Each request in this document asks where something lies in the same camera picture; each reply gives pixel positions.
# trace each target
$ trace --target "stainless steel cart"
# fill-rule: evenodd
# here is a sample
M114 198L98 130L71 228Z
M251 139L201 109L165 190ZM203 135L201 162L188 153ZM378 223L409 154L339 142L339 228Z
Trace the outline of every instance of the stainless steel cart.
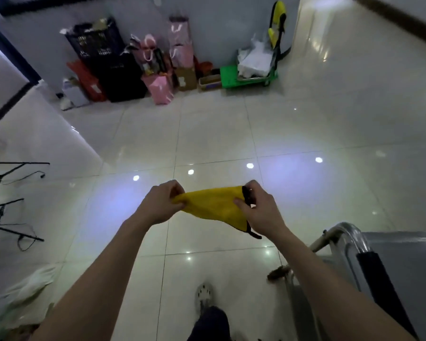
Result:
M426 340L426 232L361 232L342 222L324 231L310 248L318 252L327 245L332 254L323 257L326 263L415 338ZM279 267L268 278L283 276L298 338L329 340L290 267Z

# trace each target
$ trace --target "black metal stand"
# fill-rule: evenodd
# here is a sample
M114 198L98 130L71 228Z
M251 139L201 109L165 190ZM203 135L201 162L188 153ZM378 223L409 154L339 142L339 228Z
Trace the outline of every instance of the black metal stand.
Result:
M10 173L12 173L12 172L14 172L14 171L16 171L17 169L20 169L22 166L24 166L24 165L31 165L31 164L43 164L43 165L50 165L50 163L40 163L40 162L4 162L4 161L0 161L0 164L8 164L8 165L17 165L16 167L14 167L13 169L11 169L11 170L9 170L9 171L7 171L7 172L5 172L4 174L0 174L0 183L2 182L2 180L3 180L3 178L5 177L5 176L7 176L7 175L9 175ZM19 180L23 180L23 179L25 179L25 178L27 178L27 177L30 177L31 175L34 175L35 173L41 173L41 178L44 178L45 176L46 176L46 174L45 174L45 172L43 172L43 171L35 171L35 172L33 172L33 173L31 173L31 174L29 174L29 175L27 175L27 176L25 176L25 177L23 177L23 178L20 178L20 179L17 179L17 180L15 180L14 182L17 182L17 181L19 181ZM5 206L6 205L10 205L11 203L14 203L14 202L18 202L18 201L23 201L23 199L17 199L17 200L13 200L13 201L9 201L9 202L6 202L6 203L1 203L0 204L0 219L3 217L3 215L4 215L4 212L5 212ZM27 237L27 238L31 238L31 239L33 239L34 241L42 241L42 242L44 242L44 239L42 239L42 238L39 238L39 237L36 237L36 236L33 236L33 235L27 235L27 234L25 234L25 233L22 233L22 232L17 232L17 231L13 231L12 229L5 229L5 228L3 228L3 227L0 227L0 230L1 231L5 231L5 232L9 232L9 233L13 233L13 234L15 234L15 235L18 235L19 236L19 240L21 240L21 239L23 239L24 237Z

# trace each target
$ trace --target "white light spot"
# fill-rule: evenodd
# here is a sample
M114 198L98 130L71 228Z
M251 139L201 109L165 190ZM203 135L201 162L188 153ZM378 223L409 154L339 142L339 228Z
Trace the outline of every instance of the white light spot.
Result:
M386 153L379 149L379 150L376 150L376 156L379 157L379 158L385 158Z

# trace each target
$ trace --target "person's left hand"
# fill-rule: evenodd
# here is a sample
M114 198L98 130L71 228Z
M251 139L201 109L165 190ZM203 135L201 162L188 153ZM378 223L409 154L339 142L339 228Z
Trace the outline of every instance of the person's left hand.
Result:
M184 192L180 183L175 179L154 186L133 216L142 220L148 227L165 222L185 207L183 203L172 203L175 196L184 194Z

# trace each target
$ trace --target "hand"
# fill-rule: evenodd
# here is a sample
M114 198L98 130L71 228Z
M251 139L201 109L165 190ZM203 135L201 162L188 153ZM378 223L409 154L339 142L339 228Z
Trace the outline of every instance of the hand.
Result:
M233 202L241 209L254 231L272 240L281 230L287 229L274 198L255 180L246 183L245 186L251 190L251 203L256 206L251 208L240 199Z
M171 202L175 196L180 194L184 194L184 189L175 179L154 186L138 206L133 217L142 221L148 228L165 222L184 208L183 203Z

